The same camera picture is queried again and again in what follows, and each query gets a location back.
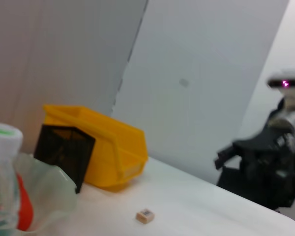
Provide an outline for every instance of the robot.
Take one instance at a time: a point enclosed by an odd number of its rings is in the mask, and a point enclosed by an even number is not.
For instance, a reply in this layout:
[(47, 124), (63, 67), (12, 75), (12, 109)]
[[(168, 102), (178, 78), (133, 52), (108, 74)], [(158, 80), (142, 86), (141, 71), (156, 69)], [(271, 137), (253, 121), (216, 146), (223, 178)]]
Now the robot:
[[(276, 75), (267, 84), (283, 94), (277, 109), (256, 136), (219, 151), (215, 167), (222, 168), (217, 186), (275, 210), (295, 200), (295, 75)], [(235, 156), (239, 169), (225, 167)]]

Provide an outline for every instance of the table surface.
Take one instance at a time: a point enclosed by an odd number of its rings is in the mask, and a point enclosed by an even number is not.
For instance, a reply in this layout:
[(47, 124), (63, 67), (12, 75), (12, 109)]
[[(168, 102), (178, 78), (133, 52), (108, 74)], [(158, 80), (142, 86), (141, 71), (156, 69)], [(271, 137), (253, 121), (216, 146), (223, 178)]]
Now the table surface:
[[(155, 219), (144, 225), (136, 212)], [(84, 184), (76, 210), (40, 236), (295, 236), (295, 221), (149, 159), (144, 173), (112, 193)]]

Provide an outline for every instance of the bottle cap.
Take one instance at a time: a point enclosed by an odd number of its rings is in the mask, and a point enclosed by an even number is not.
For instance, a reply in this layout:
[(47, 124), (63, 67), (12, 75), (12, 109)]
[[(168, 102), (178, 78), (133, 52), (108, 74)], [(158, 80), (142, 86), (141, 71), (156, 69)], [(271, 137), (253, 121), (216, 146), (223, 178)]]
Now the bottle cap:
[(0, 160), (16, 157), (22, 141), (23, 134), (19, 129), (0, 123)]

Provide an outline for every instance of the small wooden block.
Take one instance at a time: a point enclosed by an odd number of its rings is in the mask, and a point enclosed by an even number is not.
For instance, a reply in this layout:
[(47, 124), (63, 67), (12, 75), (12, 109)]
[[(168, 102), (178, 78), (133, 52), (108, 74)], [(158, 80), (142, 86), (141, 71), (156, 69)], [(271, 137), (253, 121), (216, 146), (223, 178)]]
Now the small wooden block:
[(151, 222), (155, 217), (155, 214), (149, 209), (141, 210), (137, 213), (136, 219), (143, 224)]

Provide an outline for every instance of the pink light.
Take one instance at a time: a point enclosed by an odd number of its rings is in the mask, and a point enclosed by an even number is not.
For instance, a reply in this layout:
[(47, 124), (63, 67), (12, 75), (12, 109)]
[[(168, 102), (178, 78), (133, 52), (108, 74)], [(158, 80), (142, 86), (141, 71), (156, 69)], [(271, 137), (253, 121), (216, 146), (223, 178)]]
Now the pink light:
[(290, 85), (286, 80), (282, 81), (282, 84), (284, 87), (288, 87)]

